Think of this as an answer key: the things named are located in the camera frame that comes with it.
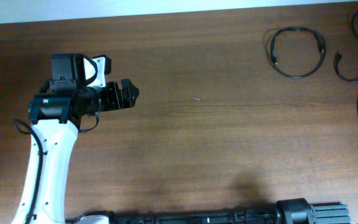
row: white robotic arm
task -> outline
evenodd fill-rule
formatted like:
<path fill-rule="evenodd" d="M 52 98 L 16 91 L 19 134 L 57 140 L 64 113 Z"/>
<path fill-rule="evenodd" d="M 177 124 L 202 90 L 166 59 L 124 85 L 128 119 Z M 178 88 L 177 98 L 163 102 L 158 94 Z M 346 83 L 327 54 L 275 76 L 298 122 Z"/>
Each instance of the white robotic arm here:
<path fill-rule="evenodd" d="M 52 57 L 51 94 L 41 90 L 29 107 L 33 123 L 31 128 L 26 127 L 33 130 L 30 161 L 22 199 L 12 224 L 66 223 L 64 198 L 68 164 L 81 116 L 130 108 L 139 95 L 139 90 L 129 80 L 122 81 L 122 90 L 115 82 L 106 83 L 104 76 L 110 72 L 110 66 L 105 55 L 92 59 L 80 54 Z M 76 222 L 108 224 L 109 217 L 89 215 Z"/>

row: wooden table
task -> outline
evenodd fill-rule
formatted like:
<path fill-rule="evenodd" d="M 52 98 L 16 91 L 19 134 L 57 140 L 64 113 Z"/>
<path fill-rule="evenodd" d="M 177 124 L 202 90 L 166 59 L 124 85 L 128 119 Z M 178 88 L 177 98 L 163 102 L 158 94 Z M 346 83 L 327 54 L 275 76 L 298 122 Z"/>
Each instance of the wooden table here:
<path fill-rule="evenodd" d="M 52 76 L 51 54 L 112 58 L 107 81 L 130 78 L 134 108 L 101 114 L 71 155 L 65 212 L 220 210 L 304 197 L 348 203 L 358 222 L 358 3 L 111 17 L 0 25 L 0 223 L 14 218 L 30 137 L 12 120 Z M 307 26 L 327 42 L 322 67 L 291 79 L 269 64 L 275 29 Z M 314 38 L 277 39 L 279 66 L 302 73 Z M 85 119 L 83 126 L 93 125 Z"/>

